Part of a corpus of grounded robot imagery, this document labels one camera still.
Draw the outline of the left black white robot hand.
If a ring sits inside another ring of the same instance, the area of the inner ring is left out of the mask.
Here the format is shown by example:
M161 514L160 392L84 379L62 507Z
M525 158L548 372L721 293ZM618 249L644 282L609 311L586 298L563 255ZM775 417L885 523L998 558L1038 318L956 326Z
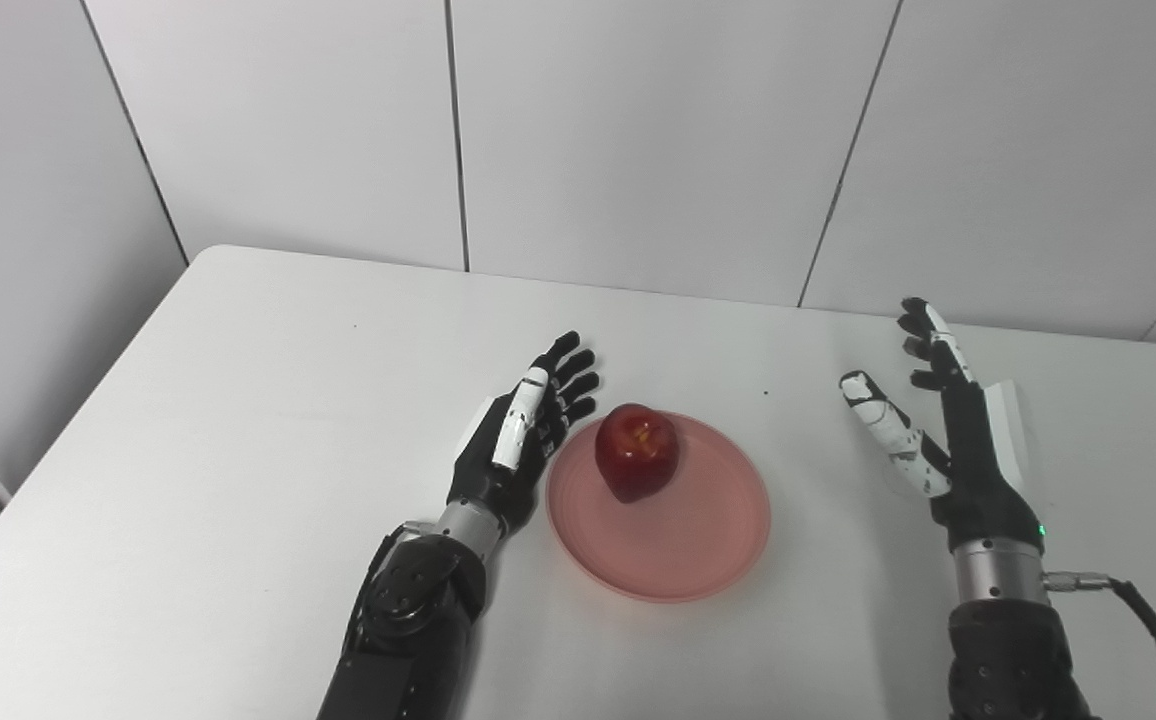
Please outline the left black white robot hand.
M486 410L455 457L450 503L474 503L495 515L502 536L531 519L536 487L570 428L596 410L595 352L575 331L556 337Z

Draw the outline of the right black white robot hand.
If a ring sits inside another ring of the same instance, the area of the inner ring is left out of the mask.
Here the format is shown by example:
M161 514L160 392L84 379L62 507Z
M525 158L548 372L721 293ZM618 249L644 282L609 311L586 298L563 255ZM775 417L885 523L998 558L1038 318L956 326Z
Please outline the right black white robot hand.
M1000 465L990 420L988 392L968 366L956 334L921 297L901 302L903 350L924 363L910 374L918 389L935 393L942 404L942 447L903 413L870 374L843 374L842 396L907 483L927 502L944 528L949 550L981 539L1008 539L1043 552L1043 524L1029 502L1011 487Z

